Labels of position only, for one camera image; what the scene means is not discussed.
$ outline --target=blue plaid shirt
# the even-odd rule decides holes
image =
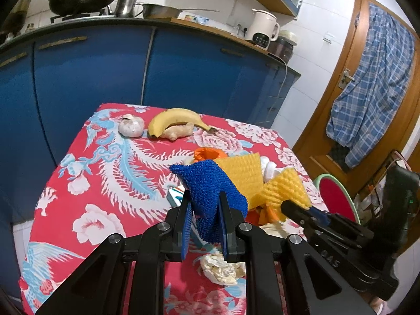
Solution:
[[[369,3],[369,30],[356,73],[334,101],[327,136],[350,148],[356,167],[382,138],[401,105],[410,79],[414,37],[399,21]]]

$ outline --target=table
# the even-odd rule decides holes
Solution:
[[[219,129],[212,135],[196,128],[193,135],[152,141],[146,130],[138,139],[119,135],[124,114],[135,114],[147,125],[162,109],[103,104],[87,120],[54,171],[35,209],[28,253],[19,285],[24,310],[33,314],[108,235],[131,237],[164,220],[171,207],[167,190],[179,185],[169,166],[182,163],[197,147],[215,147],[229,155],[259,152],[278,167],[294,167],[319,209],[326,209],[318,191],[285,141],[271,130],[203,115]],[[303,234],[291,220],[279,223],[280,235]],[[167,263],[165,311],[175,314],[245,313],[245,280],[222,287],[203,274],[199,258],[214,250],[196,237],[182,263]]]

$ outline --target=floor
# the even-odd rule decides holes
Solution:
[[[29,236],[31,235],[33,222],[33,220],[30,220],[13,225],[13,237],[15,240],[15,250],[20,271],[22,271],[22,262],[25,260],[27,254]]]

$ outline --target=ginger root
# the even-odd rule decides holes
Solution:
[[[163,137],[164,139],[169,139],[170,141],[175,141],[179,137],[192,135],[193,131],[194,131],[194,123],[187,123],[183,125],[173,125],[165,129],[161,137]]]

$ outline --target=cabinet handle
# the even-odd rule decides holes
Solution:
[[[24,56],[27,56],[28,54],[26,52],[22,52],[19,54],[16,54],[16,56],[12,56],[9,59],[6,59],[4,62],[0,63],[0,68],[2,68],[3,66],[6,66],[8,64],[10,64],[11,62],[15,62],[16,60],[23,58]]]
[[[232,51],[230,49],[220,49],[223,53],[227,53],[227,54],[232,54],[234,56],[240,56],[241,58],[243,58],[245,56],[245,54],[239,53],[239,52],[235,52]]]
[[[86,40],[86,39],[87,39],[86,36],[76,36],[74,38],[61,39],[61,40],[54,41],[52,43],[43,44],[43,45],[39,46],[38,49],[47,49],[49,47],[62,45],[62,44],[68,44],[68,43],[74,43],[76,41],[82,41],[82,40]]]

